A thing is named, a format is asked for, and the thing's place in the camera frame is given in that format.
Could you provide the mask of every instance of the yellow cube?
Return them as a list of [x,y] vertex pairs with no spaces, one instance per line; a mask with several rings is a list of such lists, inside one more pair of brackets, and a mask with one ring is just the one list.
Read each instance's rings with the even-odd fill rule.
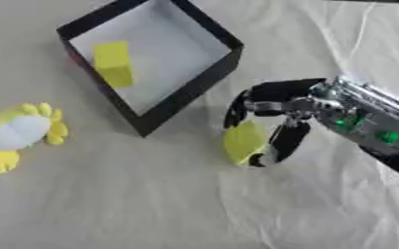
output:
[[94,48],[94,67],[112,88],[133,85],[127,42],[96,45]]
[[266,133],[251,121],[229,128],[223,137],[224,149],[235,164],[244,164],[268,145]]

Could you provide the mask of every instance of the open box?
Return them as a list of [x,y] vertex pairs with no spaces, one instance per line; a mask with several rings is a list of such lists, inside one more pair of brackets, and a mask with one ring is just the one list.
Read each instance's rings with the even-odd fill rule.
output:
[[[238,65],[243,44],[188,0],[119,0],[58,29],[71,57],[146,136]],[[134,86],[112,89],[93,48],[127,41]]]

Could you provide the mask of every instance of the white fabric surface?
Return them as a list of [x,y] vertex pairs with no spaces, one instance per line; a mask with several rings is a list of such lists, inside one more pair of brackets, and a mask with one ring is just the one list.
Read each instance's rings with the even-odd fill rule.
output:
[[[54,30],[103,0],[0,0],[0,110],[65,111],[71,138],[0,176],[0,248],[399,248],[399,174],[316,125],[290,160],[227,163],[227,103],[265,80],[348,72],[399,93],[399,4],[194,0],[246,43],[238,70],[147,139]],[[278,120],[263,120],[265,125]]]

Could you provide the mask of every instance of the white flower center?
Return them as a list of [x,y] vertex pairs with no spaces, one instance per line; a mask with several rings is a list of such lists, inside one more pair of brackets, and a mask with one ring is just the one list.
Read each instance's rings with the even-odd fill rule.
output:
[[0,151],[24,149],[38,142],[50,130],[50,119],[24,116],[0,125]]

